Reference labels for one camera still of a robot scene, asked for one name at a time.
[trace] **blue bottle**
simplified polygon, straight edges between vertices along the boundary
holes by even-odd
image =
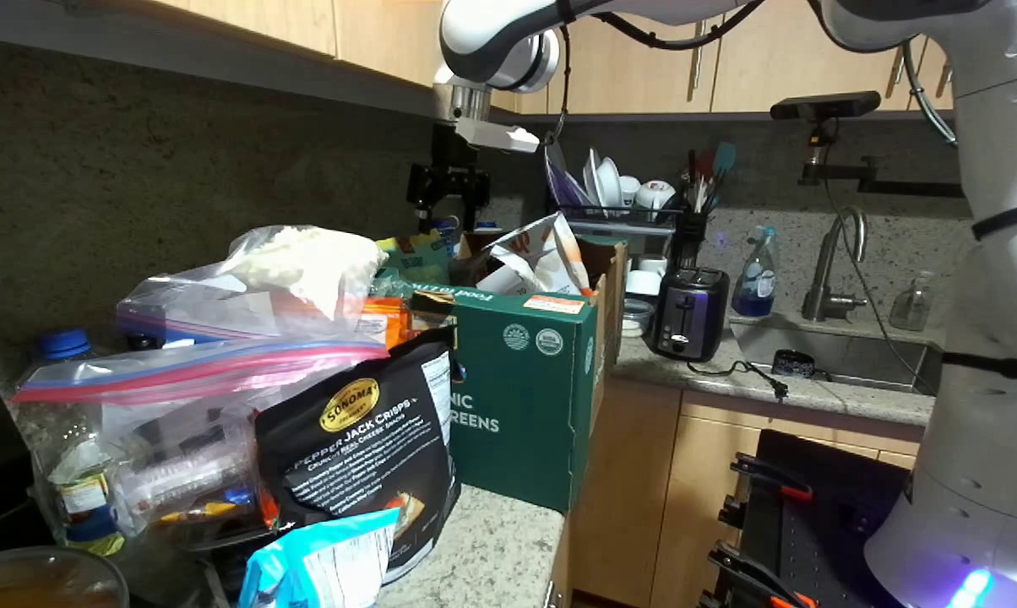
[[[776,230],[765,227],[760,236],[752,236],[752,249],[737,276],[732,309],[742,319],[767,319],[774,309],[774,293],[776,293],[774,239]]]

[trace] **kitchen counter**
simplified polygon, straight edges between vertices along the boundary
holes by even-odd
[[[565,518],[464,487],[438,548],[374,608],[544,608]]]
[[[742,361],[742,351],[732,334],[725,334],[710,361],[696,361],[686,368],[681,361],[659,359],[644,348],[641,338],[625,334],[617,343],[614,373],[617,377],[661,383],[701,395],[719,397],[751,397],[760,404],[776,404],[772,383],[752,373],[710,376],[725,373],[732,361]],[[870,386],[820,383],[776,376],[788,386],[788,397],[779,410],[801,410],[805,414],[852,414],[890,424],[927,424],[932,414],[932,395],[920,393],[890,393]]]

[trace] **sink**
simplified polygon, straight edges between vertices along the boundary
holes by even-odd
[[[816,377],[874,386],[900,393],[939,393],[939,348],[928,341],[886,341],[874,334],[840,334],[801,326],[788,319],[731,321],[746,361],[774,373],[776,351],[816,359]]]

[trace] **purple light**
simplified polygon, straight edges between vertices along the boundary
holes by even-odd
[[[970,572],[945,608],[987,608],[989,581],[989,572]]]

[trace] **green cardboard box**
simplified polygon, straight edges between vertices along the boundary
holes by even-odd
[[[448,449],[464,484],[571,511],[585,481],[598,307],[418,285],[457,319]]]

